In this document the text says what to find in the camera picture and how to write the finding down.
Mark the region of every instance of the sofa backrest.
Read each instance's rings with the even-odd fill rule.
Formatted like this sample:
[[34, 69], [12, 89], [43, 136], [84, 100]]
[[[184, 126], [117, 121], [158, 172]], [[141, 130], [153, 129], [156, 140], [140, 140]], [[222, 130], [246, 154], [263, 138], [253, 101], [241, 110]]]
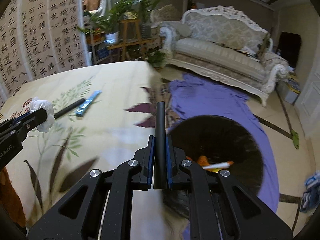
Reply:
[[191, 38], [223, 43], [232, 49], [247, 46], [254, 52], [258, 52], [258, 44], [262, 44], [268, 33], [232, 6], [189, 10], [184, 13], [182, 22], [191, 29]]

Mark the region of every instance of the white tissue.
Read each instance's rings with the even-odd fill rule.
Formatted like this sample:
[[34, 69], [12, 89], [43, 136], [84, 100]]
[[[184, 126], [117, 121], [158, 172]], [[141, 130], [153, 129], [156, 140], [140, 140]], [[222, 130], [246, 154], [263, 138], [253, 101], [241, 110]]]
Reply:
[[43, 108], [47, 112], [47, 120], [43, 122], [41, 125], [38, 125], [36, 128], [39, 132], [49, 132], [49, 128], [51, 128], [54, 124], [54, 110], [51, 102], [47, 100], [40, 100], [38, 97], [32, 99], [29, 109], [30, 113]]

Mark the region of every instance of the purple fabric on floor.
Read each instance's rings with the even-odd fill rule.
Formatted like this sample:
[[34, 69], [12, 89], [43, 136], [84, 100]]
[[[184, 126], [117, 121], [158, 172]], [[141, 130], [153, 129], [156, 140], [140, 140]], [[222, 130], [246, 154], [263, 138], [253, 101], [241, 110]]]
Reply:
[[184, 80], [170, 82], [172, 109], [183, 120], [198, 115], [219, 115], [232, 119], [246, 128], [262, 154], [263, 178], [258, 197], [276, 212], [280, 195], [276, 163], [268, 136], [245, 103], [248, 96], [228, 86], [190, 74], [185, 73], [183, 78]]

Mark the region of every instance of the metal bolt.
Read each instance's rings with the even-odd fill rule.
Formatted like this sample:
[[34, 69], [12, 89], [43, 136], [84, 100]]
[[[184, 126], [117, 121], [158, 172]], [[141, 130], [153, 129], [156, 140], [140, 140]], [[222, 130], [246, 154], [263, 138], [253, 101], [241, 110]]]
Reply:
[[220, 171], [220, 175], [221, 175], [222, 177], [229, 177], [230, 171], [221, 170], [221, 171]]
[[92, 170], [92, 171], [90, 171], [90, 176], [91, 176], [91, 177], [97, 177], [97, 176], [99, 176], [99, 174], [100, 174], [100, 171], [99, 171], [99, 170]]
[[137, 160], [129, 160], [128, 161], [128, 165], [133, 167], [133, 166], [137, 166], [138, 165], [138, 161]]
[[186, 166], [186, 167], [189, 167], [192, 164], [190, 160], [183, 160], [181, 163], [183, 166]]

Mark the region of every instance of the flower pot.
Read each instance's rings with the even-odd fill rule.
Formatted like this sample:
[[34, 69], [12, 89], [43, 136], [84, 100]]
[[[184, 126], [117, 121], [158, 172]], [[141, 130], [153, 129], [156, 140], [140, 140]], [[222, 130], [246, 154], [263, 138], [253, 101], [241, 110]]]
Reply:
[[124, 20], [136, 19], [137, 17], [138, 17], [138, 14], [136, 12], [125, 12], [123, 14]]
[[150, 39], [151, 38], [151, 25], [148, 23], [140, 24], [141, 30], [141, 38], [143, 39]]
[[115, 45], [119, 42], [119, 32], [106, 34], [106, 43], [108, 45]]

